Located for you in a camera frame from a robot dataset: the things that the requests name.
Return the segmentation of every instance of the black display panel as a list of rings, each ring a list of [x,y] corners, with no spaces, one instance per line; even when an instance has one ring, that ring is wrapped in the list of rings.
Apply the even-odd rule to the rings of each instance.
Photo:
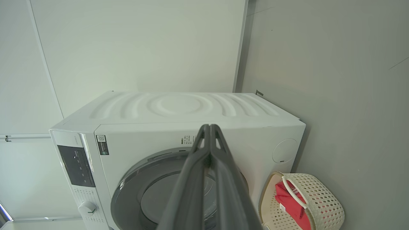
[[[59,145],[58,149],[63,158],[71,184],[95,187],[84,148]]]

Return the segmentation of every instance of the red clothing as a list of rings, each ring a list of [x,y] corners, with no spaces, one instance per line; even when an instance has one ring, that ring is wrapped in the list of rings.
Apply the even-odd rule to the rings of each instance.
[[[295,189],[290,181],[287,181],[287,183],[292,190]],[[282,181],[276,184],[276,191],[276,201],[278,203],[281,203],[285,207],[285,211],[303,230],[311,230],[310,220],[305,214],[304,208],[300,204],[298,204],[298,202],[288,193]],[[303,197],[299,192],[296,193],[296,195],[302,202],[305,203]]]

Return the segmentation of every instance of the laundry basket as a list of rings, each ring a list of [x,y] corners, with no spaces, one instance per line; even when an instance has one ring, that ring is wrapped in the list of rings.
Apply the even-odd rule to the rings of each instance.
[[[344,222],[345,214],[335,196],[314,176],[303,173],[273,172],[268,178],[258,205],[258,213],[264,230],[299,230],[295,220],[280,209],[276,201],[275,184],[284,182],[287,191],[305,209],[311,224],[311,230],[339,229]],[[291,191],[287,181],[290,181],[300,192],[306,203],[303,203]]]

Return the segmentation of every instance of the white washing machine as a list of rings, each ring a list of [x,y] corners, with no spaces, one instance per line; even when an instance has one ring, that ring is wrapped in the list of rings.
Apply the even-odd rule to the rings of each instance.
[[[221,128],[255,208],[269,174],[291,170],[305,129],[251,93],[107,92],[50,129],[87,229],[154,230],[203,124]],[[206,229],[217,229],[214,188],[209,172]]]

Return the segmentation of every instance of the basket handle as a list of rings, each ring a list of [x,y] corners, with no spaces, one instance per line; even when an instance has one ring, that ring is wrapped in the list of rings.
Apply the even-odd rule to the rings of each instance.
[[[306,199],[306,198],[304,197],[304,195],[300,192],[301,196],[304,198],[304,200],[305,200],[307,203],[302,202],[302,201],[300,200],[300,198],[298,198],[297,195],[296,195],[296,194],[292,191],[292,189],[289,187],[289,185],[288,185],[288,183],[287,183],[287,180],[289,180],[289,181],[292,183],[292,185],[293,185],[298,191],[300,191],[300,190],[298,189],[298,187],[297,187],[290,179],[287,179],[285,176],[282,176],[281,178],[283,179],[283,184],[284,184],[285,188],[287,189],[288,193],[295,199],[295,201],[297,201],[298,204],[300,204],[304,209],[307,209],[307,208],[308,208],[307,199]]]

